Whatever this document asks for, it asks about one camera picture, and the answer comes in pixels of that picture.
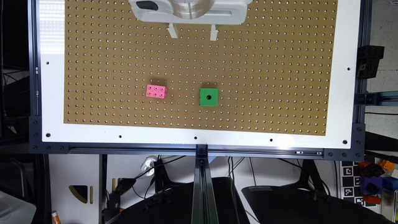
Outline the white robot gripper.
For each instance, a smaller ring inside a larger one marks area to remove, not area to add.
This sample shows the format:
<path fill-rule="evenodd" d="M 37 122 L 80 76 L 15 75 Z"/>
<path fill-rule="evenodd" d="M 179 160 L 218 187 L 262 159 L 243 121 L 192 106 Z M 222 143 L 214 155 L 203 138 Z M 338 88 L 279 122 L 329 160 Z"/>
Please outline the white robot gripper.
<path fill-rule="evenodd" d="M 178 37 L 177 24 L 212 24 L 210 40 L 216 41 L 216 25 L 237 25 L 245 21 L 251 0 L 130 0 L 140 21 L 168 24 L 170 37 Z"/>

